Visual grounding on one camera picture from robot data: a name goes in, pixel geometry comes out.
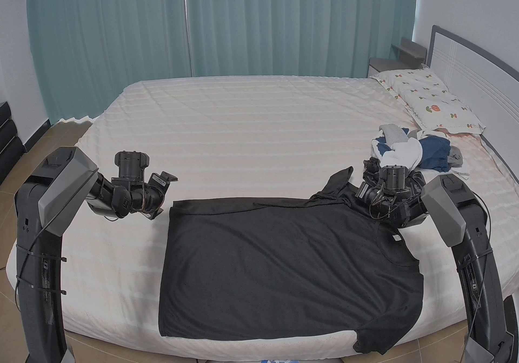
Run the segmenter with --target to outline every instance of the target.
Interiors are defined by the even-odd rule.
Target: teal curtain
[[[191,76],[185,0],[27,0],[51,122],[102,113],[141,80]]]
[[[187,0],[194,76],[365,77],[411,38],[416,0]]]

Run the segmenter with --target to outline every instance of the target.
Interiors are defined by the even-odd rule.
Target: white headboard
[[[486,125],[482,139],[519,182],[519,72],[437,25],[432,27],[427,66]]]

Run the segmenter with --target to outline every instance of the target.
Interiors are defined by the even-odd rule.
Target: floor
[[[0,268],[7,263],[16,239],[14,193],[41,160],[60,146],[73,146],[90,127],[89,122],[58,123],[24,154],[0,185]],[[23,363],[27,356],[20,314],[5,270],[0,271],[0,363]],[[450,363],[459,361],[467,323],[462,321],[421,339],[379,353],[345,357],[344,363]],[[195,363],[195,359],[146,353],[68,332],[77,363]]]

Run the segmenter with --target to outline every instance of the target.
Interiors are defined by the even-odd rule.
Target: black t-shirt
[[[308,200],[175,202],[160,286],[162,336],[277,339],[355,330],[385,353],[418,320],[418,261],[334,174]]]

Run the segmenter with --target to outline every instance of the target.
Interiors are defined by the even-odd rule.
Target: floral pillowcase
[[[422,129],[480,134],[485,128],[429,68],[390,70],[371,77],[406,107]]]

